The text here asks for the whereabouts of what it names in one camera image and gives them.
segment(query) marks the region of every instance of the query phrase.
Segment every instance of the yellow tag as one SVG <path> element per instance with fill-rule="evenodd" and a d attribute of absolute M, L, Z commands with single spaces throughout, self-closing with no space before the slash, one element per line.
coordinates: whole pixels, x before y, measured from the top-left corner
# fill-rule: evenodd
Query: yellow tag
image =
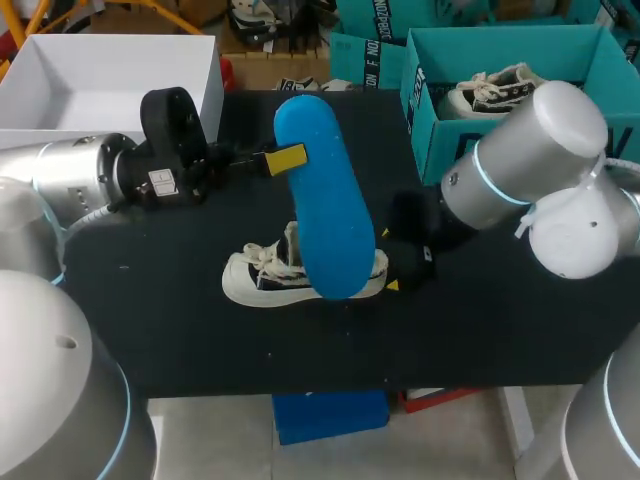
<path fill-rule="evenodd" d="M 307 151 L 302 144 L 273 153 L 265 153 L 264 156 L 267 159 L 267 166 L 272 177 L 307 163 Z"/>
<path fill-rule="evenodd" d="M 400 285 L 398 285 L 398 281 L 394 280 L 389 285 L 387 285 L 389 290 L 395 290 L 396 292 L 400 291 Z"/>

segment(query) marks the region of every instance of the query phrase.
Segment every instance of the red object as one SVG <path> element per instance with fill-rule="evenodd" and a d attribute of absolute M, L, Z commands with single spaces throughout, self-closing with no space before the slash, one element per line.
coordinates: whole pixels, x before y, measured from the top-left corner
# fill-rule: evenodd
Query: red object
<path fill-rule="evenodd" d="M 18 47 L 16 47 L 13 37 L 8 30 L 0 35 L 0 60 L 7 60 L 9 55 L 17 49 Z"/>
<path fill-rule="evenodd" d="M 442 390 L 434 392 L 424 397 L 414 398 L 413 400 L 407 400 L 404 392 L 398 393 L 398 400 L 400 405 L 403 406 L 407 413 L 415 413 L 426 408 L 435 407 L 441 403 L 457 400 L 458 398 L 466 397 L 472 393 L 479 392 L 477 388 L 459 388 L 456 390 Z"/>
<path fill-rule="evenodd" d="M 236 77 L 233 73 L 233 65 L 227 58 L 220 57 L 220 73 L 222 74 L 222 86 L 225 92 L 231 92 L 236 88 Z"/>

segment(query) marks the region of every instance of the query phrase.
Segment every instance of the black table surface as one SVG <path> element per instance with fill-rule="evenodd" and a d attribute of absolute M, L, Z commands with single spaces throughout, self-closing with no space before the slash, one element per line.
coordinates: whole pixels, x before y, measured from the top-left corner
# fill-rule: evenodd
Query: black table surface
<path fill-rule="evenodd" d="M 290 94 L 227 95 L 220 138 L 272 137 Z M 397 92 L 326 93 L 376 232 L 393 194 L 420 188 Z M 568 281 L 545 272 L 514 223 L 439 259 L 415 293 L 234 304 L 225 262 L 293 219 L 284 176 L 244 178 L 205 205 L 88 229 L 69 245 L 67 291 L 149 397 L 584 382 L 638 322 L 640 263 Z"/>

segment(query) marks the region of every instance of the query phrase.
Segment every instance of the white shoelace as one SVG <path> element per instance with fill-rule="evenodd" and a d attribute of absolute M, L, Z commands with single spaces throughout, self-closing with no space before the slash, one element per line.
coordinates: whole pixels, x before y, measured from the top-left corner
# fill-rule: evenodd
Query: white shoelace
<path fill-rule="evenodd" d="M 292 273 L 305 274 L 303 267 L 290 267 L 278 258 L 278 243 L 270 247 L 262 247 L 255 243 L 247 243 L 242 252 L 243 259 L 252 264 L 261 273 L 273 277 L 288 277 Z"/>
<path fill-rule="evenodd" d="M 489 75 L 489 78 L 487 78 L 486 72 L 476 73 L 471 80 L 458 83 L 457 88 L 473 90 L 476 99 L 480 102 L 494 100 L 498 96 L 506 97 L 507 92 L 502 92 L 500 87 L 491 83 L 492 76 L 493 75 Z"/>

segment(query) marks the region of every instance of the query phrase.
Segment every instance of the black sneaker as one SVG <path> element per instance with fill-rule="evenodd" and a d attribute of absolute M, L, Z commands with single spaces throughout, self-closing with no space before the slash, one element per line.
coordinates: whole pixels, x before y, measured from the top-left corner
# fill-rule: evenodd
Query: black sneaker
<path fill-rule="evenodd" d="M 545 81 L 526 63 L 511 65 L 489 76 L 477 73 L 447 94 L 440 105 L 439 117 L 441 120 L 501 118 Z"/>
<path fill-rule="evenodd" d="M 351 298 L 372 297 L 385 287 L 389 259 L 382 250 L 375 255 L 369 281 Z M 222 274 L 222 289 L 234 302 L 258 308 L 321 298 L 302 266 L 298 222 L 289 222 L 282 238 L 270 247 L 248 243 L 243 253 L 231 255 Z"/>
<path fill-rule="evenodd" d="M 281 78 L 274 90 L 306 90 L 308 92 L 316 92 L 320 90 L 320 85 L 313 77 L 306 77 L 302 80 L 291 80 L 290 78 Z"/>

